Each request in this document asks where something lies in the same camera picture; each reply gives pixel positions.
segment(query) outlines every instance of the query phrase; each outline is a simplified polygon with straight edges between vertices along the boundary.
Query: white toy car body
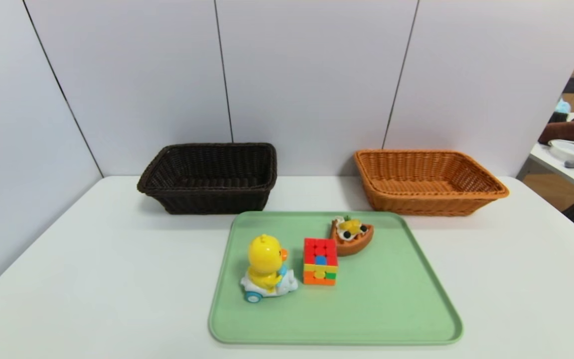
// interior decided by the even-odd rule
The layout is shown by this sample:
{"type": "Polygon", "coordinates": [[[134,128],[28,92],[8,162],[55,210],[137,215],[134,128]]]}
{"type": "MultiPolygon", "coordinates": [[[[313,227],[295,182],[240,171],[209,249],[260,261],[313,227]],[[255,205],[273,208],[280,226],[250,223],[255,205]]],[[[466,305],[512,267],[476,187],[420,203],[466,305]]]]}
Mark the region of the white toy car body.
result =
{"type": "Polygon", "coordinates": [[[298,280],[294,277],[293,270],[287,270],[283,275],[283,279],[276,286],[276,290],[269,293],[266,289],[254,284],[249,279],[247,271],[245,271],[245,277],[241,279],[241,286],[245,289],[245,300],[250,303],[257,303],[266,296],[281,296],[295,291],[298,289],[298,280]]]}

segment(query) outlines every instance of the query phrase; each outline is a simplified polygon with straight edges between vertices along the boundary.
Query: panel seam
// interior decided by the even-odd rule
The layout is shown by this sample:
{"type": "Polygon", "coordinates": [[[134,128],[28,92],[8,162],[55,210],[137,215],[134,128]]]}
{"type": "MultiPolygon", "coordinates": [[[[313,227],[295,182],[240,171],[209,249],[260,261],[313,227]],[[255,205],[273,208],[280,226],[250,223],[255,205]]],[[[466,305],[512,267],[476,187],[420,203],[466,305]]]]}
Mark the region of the panel seam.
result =
{"type": "Polygon", "coordinates": [[[405,56],[403,57],[403,64],[400,66],[400,75],[398,76],[398,83],[396,84],[396,91],[394,92],[394,101],[391,104],[391,111],[389,112],[389,120],[387,121],[387,129],[385,129],[385,138],[382,140],[381,149],[385,148],[385,142],[387,141],[387,135],[389,134],[389,126],[391,125],[391,117],[394,115],[394,107],[396,106],[396,99],[398,98],[398,90],[400,89],[400,82],[403,80],[403,71],[405,70],[405,63],[407,54],[409,54],[409,45],[411,43],[411,37],[413,35],[413,27],[415,26],[415,18],[418,16],[418,8],[420,7],[421,0],[415,5],[415,12],[413,13],[413,21],[411,23],[411,29],[409,30],[409,39],[407,40],[407,45],[405,48],[405,56]]]}
{"type": "Polygon", "coordinates": [[[221,66],[223,68],[223,84],[225,84],[225,102],[227,103],[227,117],[230,120],[230,136],[234,142],[234,130],[232,127],[232,112],[230,112],[230,96],[227,91],[227,77],[225,76],[225,59],[223,57],[223,42],[221,41],[221,25],[218,22],[218,8],[214,0],[214,15],[216,16],[216,32],[218,34],[218,48],[221,50],[221,66]]]}
{"type": "Polygon", "coordinates": [[[61,87],[61,83],[59,82],[59,79],[57,79],[57,73],[55,73],[54,68],[52,67],[52,63],[50,63],[50,59],[48,59],[48,54],[46,53],[45,47],[43,47],[43,42],[41,42],[41,38],[39,37],[39,32],[37,32],[37,27],[34,25],[34,21],[32,21],[32,16],[30,16],[30,11],[28,10],[28,6],[25,4],[25,0],[23,0],[23,7],[25,7],[25,13],[28,14],[28,18],[30,19],[30,25],[32,25],[32,29],[34,29],[34,34],[37,36],[37,39],[39,41],[39,46],[41,46],[41,50],[43,51],[43,55],[46,58],[48,66],[50,67],[50,71],[52,71],[52,76],[54,77],[55,82],[57,82],[57,86],[59,86],[59,91],[61,91],[61,96],[63,96],[63,100],[66,102],[66,105],[68,106],[68,111],[70,111],[70,115],[72,116],[72,119],[75,121],[75,125],[77,125],[77,129],[79,130],[79,133],[81,134],[82,139],[84,139],[84,143],[86,144],[88,152],[90,153],[90,156],[92,157],[92,160],[94,161],[94,165],[96,166],[97,170],[99,171],[101,178],[104,178],[105,176],[103,175],[103,172],[101,171],[101,168],[99,167],[99,163],[96,161],[96,158],[94,157],[94,153],[92,152],[92,150],[90,149],[90,145],[88,144],[86,136],[84,136],[84,132],[81,130],[81,127],[79,126],[79,123],[77,121],[77,117],[75,116],[75,112],[72,111],[72,107],[70,106],[70,102],[68,102],[68,98],[66,97],[66,93],[63,92],[63,88],[61,87]]]}

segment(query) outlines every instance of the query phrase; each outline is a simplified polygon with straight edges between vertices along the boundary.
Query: orange wicker basket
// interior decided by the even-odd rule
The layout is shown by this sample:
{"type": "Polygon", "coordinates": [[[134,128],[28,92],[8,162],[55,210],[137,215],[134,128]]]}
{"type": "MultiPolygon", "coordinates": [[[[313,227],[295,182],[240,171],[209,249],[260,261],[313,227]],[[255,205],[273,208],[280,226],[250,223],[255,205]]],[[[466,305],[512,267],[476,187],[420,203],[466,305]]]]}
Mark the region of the orange wicker basket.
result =
{"type": "Polygon", "coordinates": [[[361,150],[354,159],[376,211],[467,216],[508,189],[464,153],[446,150],[361,150]]]}

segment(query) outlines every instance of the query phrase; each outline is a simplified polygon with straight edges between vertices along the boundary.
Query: basket rim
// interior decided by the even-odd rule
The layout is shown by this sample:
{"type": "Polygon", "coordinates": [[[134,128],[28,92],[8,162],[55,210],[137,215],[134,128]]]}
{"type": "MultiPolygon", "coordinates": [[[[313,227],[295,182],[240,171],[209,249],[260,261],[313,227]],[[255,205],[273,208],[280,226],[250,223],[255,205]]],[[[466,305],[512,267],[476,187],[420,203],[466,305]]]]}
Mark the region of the basket rim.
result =
{"type": "Polygon", "coordinates": [[[389,150],[389,149],[382,149],[382,150],[359,150],[356,151],[353,155],[353,158],[358,166],[358,170],[360,171],[360,177],[362,177],[362,182],[365,186],[369,187],[370,191],[374,193],[385,195],[389,198],[396,198],[396,199],[470,199],[470,200],[496,200],[500,198],[508,197],[510,192],[508,188],[500,182],[492,173],[490,173],[486,168],[480,165],[476,160],[474,160],[469,155],[454,151],[454,150],[389,150]],[[365,164],[360,159],[360,155],[365,153],[435,153],[435,154],[449,154],[449,155],[458,155],[463,157],[465,160],[469,161],[471,165],[476,167],[485,177],[488,177],[491,181],[493,181],[497,186],[501,189],[497,191],[431,191],[431,192],[416,192],[416,191],[383,191],[378,189],[373,181],[367,174],[365,169],[365,164]]]}
{"type": "Polygon", "coordinates": [[[184,143],[180,145],[168,145],[162,148],[159,153],[154,157],[152,162],[145,168],[143,175],[137,182],[137,190],[141,193],[145,193],[147,195],[161,195],[164,193],[167,194],[182,194],[182,193],[193,193],[199,194],[201,192],[222,192],[226,191],[228,194],[235,194],[239,193],[252,193],[252,192],[262,192],[262,191],[269,191],[274,188],[276,184],[276,178],[278,177],[276,171],[276,148],[271,143],[184,143]],[[199,147],[199,148],[216,148],[216,147],[265,147],[270,152],[270,173],[269,173],[269,181],[264,184],[258,184],[256,186],[249,186],[249,187],[225,187],[225,186],[205,186],[205,187],[195,187],[195,188],[185,188],[185,187],[177,187],[177,188],[170,188],[170,187],[159,187],[159,186],[147,186],[146,183],[150,179],[151,175],[155,173],[159,164],[169,152],[169,150],[173,148],[185,148],[185,147],[199,147]]]}

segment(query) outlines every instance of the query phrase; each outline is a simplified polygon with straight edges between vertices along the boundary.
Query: brown bag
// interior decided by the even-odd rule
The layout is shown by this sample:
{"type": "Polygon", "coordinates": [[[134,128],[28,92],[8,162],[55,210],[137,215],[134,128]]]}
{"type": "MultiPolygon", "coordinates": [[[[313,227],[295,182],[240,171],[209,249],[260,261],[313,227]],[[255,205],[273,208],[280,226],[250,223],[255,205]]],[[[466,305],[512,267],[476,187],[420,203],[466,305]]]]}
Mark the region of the brown bag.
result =
{"type": "Polygon", "coordinates": [[[546,145],[550,140],[558,139],[574,141],[574,121],[549,123],[537,142],[546,145]]]}

